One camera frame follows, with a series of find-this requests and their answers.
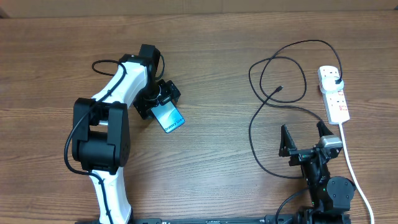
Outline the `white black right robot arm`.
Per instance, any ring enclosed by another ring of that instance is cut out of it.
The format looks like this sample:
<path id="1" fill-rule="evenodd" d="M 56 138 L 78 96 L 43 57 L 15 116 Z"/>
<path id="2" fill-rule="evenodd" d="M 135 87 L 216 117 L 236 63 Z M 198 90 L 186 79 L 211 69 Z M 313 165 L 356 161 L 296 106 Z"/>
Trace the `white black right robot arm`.
<path id="1" fill-rule="evenodd" d="M 317 123 L 319 142 L 310 149 L 297 149 L 286 125 L 281 126 L 280 157 L 288 157 L 290 166 L 299 166 L 307 182 L 312 206 L 300 207 L 293 215 L 280 217 L 282 207 L 302 193 L 291 195 L 278 208 L 275 221 L 284 223 L 350 223 L 346 213 L 351 208 L 356 185 L 346 177 L 330 175 L 327 163 L 338 157 L 342 140 L 323 122 Z"/>

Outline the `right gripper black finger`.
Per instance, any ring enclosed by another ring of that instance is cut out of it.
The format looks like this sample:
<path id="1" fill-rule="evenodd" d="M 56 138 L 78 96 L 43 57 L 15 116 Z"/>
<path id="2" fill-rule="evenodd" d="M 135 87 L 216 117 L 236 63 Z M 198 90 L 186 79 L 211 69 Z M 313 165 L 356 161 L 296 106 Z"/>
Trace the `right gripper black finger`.
<path id="1" fill-rule="evenodd" d="M 320 137 L 333 135 L 333 133 L 327 128 L 323 121 L 319 121 L 317 123 L 317 128 Z"/>
<path id="2" fill-rule="evenodd" d="M 281 139 L 280 139 L 280 148 L 279 148 L 279 156 L 280 157 L 288 157 L 292 151 L 296 150 L 296 145 L 294 140 L 292 139 L 286 125 L 281 126 Z"/>

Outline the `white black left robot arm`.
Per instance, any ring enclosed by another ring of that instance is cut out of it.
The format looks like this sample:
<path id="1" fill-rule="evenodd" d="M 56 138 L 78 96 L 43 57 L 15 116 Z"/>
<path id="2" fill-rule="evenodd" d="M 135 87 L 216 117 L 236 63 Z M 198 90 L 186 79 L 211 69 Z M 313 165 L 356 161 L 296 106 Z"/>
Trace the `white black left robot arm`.
<path id="1" fill-rule="evenodd" d="M 114 61 L 118 69 L 100 92 L 77 99 L 73 106 L 64 163 L 91 179 L 100 210 L 96 223 L 135 222 L 124 182 L 131 150 L 128 109 L 135 108 L 142 119 L 156 119 L 166 133 L 185 122 L 175 105 L 180 91 L 157 70 L 162 62 L 156 46 L 143 44 L 137 55 Z"/>

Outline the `Galaxy smartphone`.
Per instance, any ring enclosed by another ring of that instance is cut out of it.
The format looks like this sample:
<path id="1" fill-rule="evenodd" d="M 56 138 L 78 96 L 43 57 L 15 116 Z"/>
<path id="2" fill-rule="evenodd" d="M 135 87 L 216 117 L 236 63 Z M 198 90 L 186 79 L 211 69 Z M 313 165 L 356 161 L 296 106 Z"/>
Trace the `Galaxy smartphone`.
<path id="1" fill-rule="evenodd" d="M 153 107 L 151 111 L 166 133 L 171 133 L 185 123 L 185 119 L 172 101 Z"/>

